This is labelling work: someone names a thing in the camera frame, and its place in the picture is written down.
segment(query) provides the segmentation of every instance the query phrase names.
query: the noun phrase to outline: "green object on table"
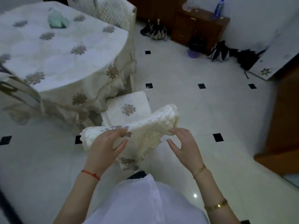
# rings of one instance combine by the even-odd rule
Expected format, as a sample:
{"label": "green object on table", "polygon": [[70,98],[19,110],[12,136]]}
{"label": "green object on table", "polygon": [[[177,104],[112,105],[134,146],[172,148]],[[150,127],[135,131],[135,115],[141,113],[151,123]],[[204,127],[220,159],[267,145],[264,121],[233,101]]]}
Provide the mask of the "green object on table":
{"label": "green object on table", "polygon": [[61,12],[54,9],[52,9],[48,15],[48,22],[51,28],[67,28],[70,24],[67,18],[63,17]]}

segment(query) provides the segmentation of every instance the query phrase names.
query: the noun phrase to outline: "hand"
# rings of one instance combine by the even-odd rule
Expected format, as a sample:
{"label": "hand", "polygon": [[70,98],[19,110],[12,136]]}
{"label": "hand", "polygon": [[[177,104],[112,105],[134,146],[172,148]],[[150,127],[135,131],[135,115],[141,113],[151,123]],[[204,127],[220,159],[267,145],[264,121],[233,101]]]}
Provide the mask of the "hand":
{"label": "hand", "polygon": [[90,147],[84,170],[101,177],[125,149],[128,139],[124,139],[115,149],[113,143],[126,131],[127,129],[117,129],[100,134]]}
{"label": "hand", "polygon": [[181,141],[181,149],[179,149],[172,140],[167,139],[166,141],[169,144],[169,147],[182,165],[184,165],[194,176],[204,165],[194,137],[189,130],[184,128],[173,128],[169,130],[169,132],[175,134]]}

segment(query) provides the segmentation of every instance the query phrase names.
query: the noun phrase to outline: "white shirt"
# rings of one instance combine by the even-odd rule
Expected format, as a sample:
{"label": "white shirt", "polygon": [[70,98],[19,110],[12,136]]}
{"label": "white shirt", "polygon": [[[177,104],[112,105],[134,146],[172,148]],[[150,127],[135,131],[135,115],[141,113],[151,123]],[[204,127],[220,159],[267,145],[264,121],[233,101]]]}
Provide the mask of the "white shirt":
{"label": "white shirt", "polygon": [[202,210],[149,174],[119,183],[84,224],[208,224]]}

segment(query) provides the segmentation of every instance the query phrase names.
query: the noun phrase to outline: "dark pants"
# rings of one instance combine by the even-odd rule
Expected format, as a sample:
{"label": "dark pants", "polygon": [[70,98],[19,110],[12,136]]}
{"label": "dark pants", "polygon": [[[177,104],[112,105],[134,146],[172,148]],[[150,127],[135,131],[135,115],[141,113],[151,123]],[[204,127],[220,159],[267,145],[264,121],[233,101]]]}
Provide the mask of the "dark pants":
{"label": "dark pants", "polygon": [[131,175],[129,178],[127,179],[138,179],[138,178],[144,178],[147,174],[142,170],[142,171],[139,171],[133,175]]}

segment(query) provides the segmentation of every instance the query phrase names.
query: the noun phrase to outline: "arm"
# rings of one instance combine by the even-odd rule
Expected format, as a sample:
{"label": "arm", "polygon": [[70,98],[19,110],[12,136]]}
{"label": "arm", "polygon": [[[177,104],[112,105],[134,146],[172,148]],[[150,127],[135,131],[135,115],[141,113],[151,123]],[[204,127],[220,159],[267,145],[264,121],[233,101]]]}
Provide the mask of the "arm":
{"label": "arm", "polygon": [[[127,130],[118,129],[99,135],[92,143],[84,170],[101,177],[124,150],[128,140],[125,139],[113,149],[113,143]],[[95,177],[87,173],[79,173],[75,184],[58,213],[54,224],[81,224],[86,219],[93,192],[98,183]]]}
{"label": "arm", "polygon": [[[203,168],[202,156],[190,131],[183,128],[174,128],[169,131],[174,133],[181,141],[181,149],[172,140],[167,139],[166,141],[179,161],[195,177],[205,207],[212,207],[223,202],[224,196],[219,190],[212,173],[207,168]],[[240,224],[228,204],[212,211],[207,210],[207,214],[211,224]]]}

